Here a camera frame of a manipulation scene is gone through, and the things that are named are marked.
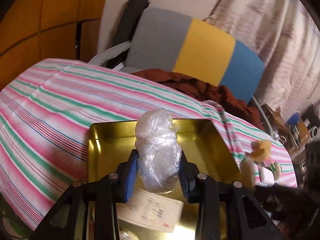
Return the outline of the clear plastic bag bundle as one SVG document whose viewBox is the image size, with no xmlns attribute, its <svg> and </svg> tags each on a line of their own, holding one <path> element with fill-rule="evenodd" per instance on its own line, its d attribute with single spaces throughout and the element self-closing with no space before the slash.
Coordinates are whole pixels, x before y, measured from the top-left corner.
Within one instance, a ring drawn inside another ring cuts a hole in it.
<svg viewBox="0 0 320 240">
<path fill-rule="evenodd" d="M 137 120 L 138 169 L 148 192 L 166 194 L 177 186 L 182 155 L 177 131 L 171 114 L 163 109 L 146 112 Z"/>
</svg>

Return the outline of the gold metal tin box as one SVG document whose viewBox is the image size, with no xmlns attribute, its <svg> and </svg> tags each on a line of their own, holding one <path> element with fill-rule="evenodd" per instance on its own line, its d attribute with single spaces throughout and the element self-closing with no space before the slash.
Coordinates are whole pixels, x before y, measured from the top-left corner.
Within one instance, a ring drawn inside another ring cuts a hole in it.
<svg viewBox="0 0 320 240">
<path fill-rule="evenodd" d="M 177 142 L 187 160 L 197 165 L 200 172 L 216 181 L 231 184 L 244 181 L 225 142 L 210 120 L 175 119 Z M 87 180 L 97 181 L 114 172 L 127 161 L 135 148 L 135 121 L 102 122 L 90 127 L 87 156 Z M 142 228 L 125 221 L 119 226 L 133 232 L 139 239 L 194 239 L 199 206 L 188 204 L 177 187 L 167 197 L 184 202 L 181 220 L 172 233 Z"/>
</svg>

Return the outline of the white labelled paper box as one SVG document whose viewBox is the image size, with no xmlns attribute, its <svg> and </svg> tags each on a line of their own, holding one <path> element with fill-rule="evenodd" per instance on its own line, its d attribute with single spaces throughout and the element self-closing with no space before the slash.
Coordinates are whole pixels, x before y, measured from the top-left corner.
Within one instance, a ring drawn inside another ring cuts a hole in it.
<svg viewBox="0 0 320 240">
<path fill-rule="evenodd" d="M 161 232 L 173 232 L 180 222 L 184 203 L 141 189 L 129 201 L 117 204 L 117 217 L 133 225 Z"/>
</svg>

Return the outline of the yellow plush toy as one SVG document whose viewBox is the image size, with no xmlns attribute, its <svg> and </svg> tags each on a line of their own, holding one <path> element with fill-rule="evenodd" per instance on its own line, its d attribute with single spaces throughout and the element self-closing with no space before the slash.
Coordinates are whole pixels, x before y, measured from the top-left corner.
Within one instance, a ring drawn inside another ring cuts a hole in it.
<svg viewBox="0 0 320 240">
<path fill-rule="evenodd" d="M 263 163 L 271 154 L 272 142 L 269 140 L 257 140 L 251 143 L 252 152 L 246 153 L 256 163 Z"/>
</svg>

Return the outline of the white foam block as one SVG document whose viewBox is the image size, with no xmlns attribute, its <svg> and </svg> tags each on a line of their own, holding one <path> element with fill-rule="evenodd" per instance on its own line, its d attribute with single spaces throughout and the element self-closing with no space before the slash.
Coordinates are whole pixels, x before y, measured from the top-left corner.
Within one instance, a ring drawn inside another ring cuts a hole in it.
<svg viewBox="0 0 320 240">
<path fill-rule="evenodd" d="M 274 185 L 279 180 L 281 174 L 282 168 L 278 162 L 259 168 L 260 181 L 266 185 Z"/>
</svg>

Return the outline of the dark red jacket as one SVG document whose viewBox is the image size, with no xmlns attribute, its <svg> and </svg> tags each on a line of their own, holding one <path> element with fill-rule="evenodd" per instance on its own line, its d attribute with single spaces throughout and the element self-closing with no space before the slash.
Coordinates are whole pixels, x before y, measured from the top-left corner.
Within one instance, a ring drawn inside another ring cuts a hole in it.
<svg viewBox="0 0 320 240">
<path fill-rule="evenodd" d="M 214 86 L 191 76 L 161 69 L 141 70 L 134 72 L 133 75 L 170 87 L 199 101 L 216 102 L 226 112 L 264 130 L 259 111 L 255 107 L 248 106 L 244 100 L 234 97 L 226 86 Z"/>
</svg>

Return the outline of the striped pink green tablecloth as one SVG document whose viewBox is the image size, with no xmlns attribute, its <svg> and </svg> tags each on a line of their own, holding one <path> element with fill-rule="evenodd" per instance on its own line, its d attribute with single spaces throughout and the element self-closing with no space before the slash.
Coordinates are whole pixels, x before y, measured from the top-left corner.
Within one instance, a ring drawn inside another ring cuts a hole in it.
<svg viewBox="0 0 320 240">
<path fill-rule="evenodd" d="M 136 120 L 153 109 L 208 119 L 236 163 L 270 136 L 213 102 L 131 74 L 45 59 L 1 90 L 1 195 L 34 230 L 61 194 L 87 178 L 89 128 Z"/>
</svg>

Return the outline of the blue cup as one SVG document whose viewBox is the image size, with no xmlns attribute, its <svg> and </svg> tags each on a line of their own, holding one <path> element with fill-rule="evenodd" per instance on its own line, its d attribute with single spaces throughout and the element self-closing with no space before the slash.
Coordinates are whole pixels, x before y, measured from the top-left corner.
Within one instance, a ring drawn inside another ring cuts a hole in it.
<svg viewBox="0 0 320 240">
<path fill-rule="evenodd" d="M 296 126 L 299 124 L 301 119 L 301 113 L 299 111 L 296 111 L 291 115 L 291 117 L 287 120 L 287 124 L 291 126 Z"/>
</svg>

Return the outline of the grey yellow blue chair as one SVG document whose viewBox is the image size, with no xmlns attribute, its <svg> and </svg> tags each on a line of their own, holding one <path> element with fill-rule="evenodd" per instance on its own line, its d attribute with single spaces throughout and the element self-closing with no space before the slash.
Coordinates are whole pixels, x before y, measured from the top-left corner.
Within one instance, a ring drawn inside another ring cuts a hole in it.
<svg viewBox="0 0 320 240">
<path fill-rule="evenodd" d="M 129 42 L 125 68 L 162 69 L 226 86 L 250 102 L 264 63 L 256 53 L 221 29 L 191 16 L 129 0 L 111 46 Z"/>
</svg>

